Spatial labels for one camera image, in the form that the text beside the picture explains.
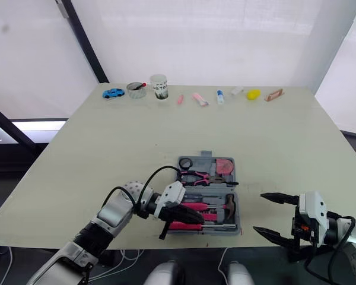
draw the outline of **gray tool case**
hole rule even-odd
[[[192,161],[192,166],[189,169],[182,169],[178,164],[179,169],[182,171],[192,170],[199,172],[207,172],[211,176],[221,176],[226,179],[227,182],[236,181],[235,161],[231,157],[212,157],[211,151],[201,151],[201,156],[180,156],[181,159],[188,158]],[[218,175],[216,173],[216,159],[226,159],[232,162],[233,170],[229,175]],[[198,177],[182,176],[182,181],[193,182],[200,180]],[[229,185],[226,183],[211,183],[208,186],[185,186],[186,193],[182,199],[182,203],[187,202],[201,202],[208,205],[224,205],[228,200],[227,195],[232,195],[235,211],[231,217],[229,216],[229,210],[218,208],[210,209],[209,211],[201,211],[200,213],[212,213],[217,215],[217,221],[205,221],[205,224],[235,224],[236,228],[203,228],[202,230],[169,230],[168,234],[199,234],[199,235],[240,235],[240,212],[239,212],[239,199],[235,193],[236,185]]]

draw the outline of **cup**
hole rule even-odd
[[[163,100],[169,96],[167,92],[167,80],[165,75],[155,74],[150,76],[150,83],[157,99]]]
[[[143,87],[137,89],[137,87],[139,87],[141,84],[142,83],[140,83],[140,82],[132,82],[126,86],[126,90],[128,91],[130,98],[140,99],[140,98],[143,98],[147,94],[147,92],[145,91],[145,89]]]

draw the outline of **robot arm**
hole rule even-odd
[[[253,227],[260,235],[295,253],[302,250],[301,239],[309,241],[318,248],[328,246],[337,249],[339,244],[345,245],[343,250],[356,277],[356,221],[352,222],[354,218],[343,218],[339,214],[327,211],[326,204],[318,192],[308,192],[299,196],[265,193],[261,196],[279,204],[295,205],[295,215],[291,226],[293,239],[284,238],[273,230]]]
[[[110,197],[74,240],[58,250],[32,276],[27,285],[87,284],[89,273],[98,263],[101,253],[129,223],[135,211],[134,201],[138,200],[143,187],[144,184],[137,181],[124,186],[132,196],[133,202],[124,192]],[[179,181],[168,185],[162,195],[153,193],[149,187],[145,188],[138,212],[144,219],[153,214],[166,221],[160,238],[164,238],[173,220],[188,224],[204,223],[199,213],[180,205],[184,194],[185,188]]]

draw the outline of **pink tape measure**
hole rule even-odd
[[[219,175],[229,175],[233,170],[233,163],[228,159],[216,159],[216,173]]]

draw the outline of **pink screwdriver handle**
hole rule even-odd
[[[195,211],[206,211],[208,210],[208,205],[204,203],[182,203],[182,205],[194,209]]]
[[[180,221],[174,221],[170,224],[169,230],[202,230],[201,224],[185,224]]]
[[[218,219],[217,214],[203,213],[202,216],[206,221],[217,221]]]

